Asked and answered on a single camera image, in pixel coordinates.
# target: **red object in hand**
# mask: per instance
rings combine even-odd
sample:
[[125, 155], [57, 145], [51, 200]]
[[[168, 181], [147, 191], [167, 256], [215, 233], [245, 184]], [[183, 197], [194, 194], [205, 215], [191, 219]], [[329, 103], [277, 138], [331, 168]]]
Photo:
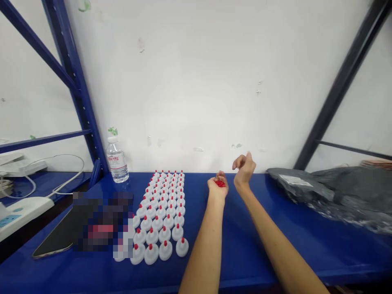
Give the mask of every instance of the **red object in hand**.
[[218, 181], [216, 181], [215, 182], [219, 187], [225, 187], [226, 186], [226, 184], [224, 183], [224, 182], [222, 182], [221, 180], [218, 180]]

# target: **smartphone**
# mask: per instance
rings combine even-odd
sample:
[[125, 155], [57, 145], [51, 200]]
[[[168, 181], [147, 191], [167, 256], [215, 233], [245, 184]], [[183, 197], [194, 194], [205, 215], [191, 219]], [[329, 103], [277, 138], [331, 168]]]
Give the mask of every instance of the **smartphone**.
[[73, 240], [84, 223], [87, 223], [88, 213], [73, 212], [74, 208], [64, 216], [53, 231], [46, 237], [33, 253], [33, 258], [38, 259], [64, 252], [72, 248]]

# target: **blue metal shelf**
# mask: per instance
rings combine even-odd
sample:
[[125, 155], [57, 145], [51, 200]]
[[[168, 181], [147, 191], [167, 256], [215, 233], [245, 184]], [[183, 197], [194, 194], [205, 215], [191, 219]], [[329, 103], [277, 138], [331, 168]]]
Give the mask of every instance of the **blue metal shelf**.
[[61, 64], [9, 0], [0, 0], [0, 11], [69, 88], [82, 130], [1, 145], [0, 154], [76, 136], [84, 136], [91, 160], [94, 162], [93, 175], [94, 183], [96, 183], [103, 173], [109, 173], [109, 168], [64, 0], [42, 0], [42, 4]]

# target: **forearm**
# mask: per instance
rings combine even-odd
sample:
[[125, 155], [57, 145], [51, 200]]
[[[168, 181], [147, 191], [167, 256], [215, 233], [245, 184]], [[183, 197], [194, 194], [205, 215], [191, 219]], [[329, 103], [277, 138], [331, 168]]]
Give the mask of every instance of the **forearm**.
[[328, 293], [317, 275], [273, 222], [248, 185], [236, 187], [286, 293]]
[[208, 197], [179, 293], [218, 293], [221, 276], [222, 219], [225, 200]]

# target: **bottle label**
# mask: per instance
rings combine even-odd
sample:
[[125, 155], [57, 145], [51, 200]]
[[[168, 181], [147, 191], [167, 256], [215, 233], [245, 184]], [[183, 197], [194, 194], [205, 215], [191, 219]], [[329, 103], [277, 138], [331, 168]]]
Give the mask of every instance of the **bottle label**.
[[108, 155], [107, 159], [109, 161], [109, 166], [111, 169], [120, 169], [126, 166], [124, 153]]

